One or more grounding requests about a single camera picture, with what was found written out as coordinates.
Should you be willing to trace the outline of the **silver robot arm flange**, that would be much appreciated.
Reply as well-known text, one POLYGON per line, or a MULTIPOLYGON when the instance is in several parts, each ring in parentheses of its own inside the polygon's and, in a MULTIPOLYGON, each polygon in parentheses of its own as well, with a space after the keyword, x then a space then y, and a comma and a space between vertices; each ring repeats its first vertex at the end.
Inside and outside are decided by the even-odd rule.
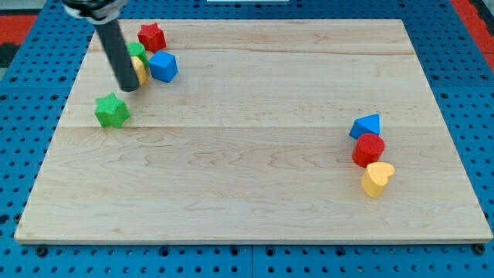
POLYGON ((65 11, 77 19, 116 19, 128 0, 62 0, 65 11))

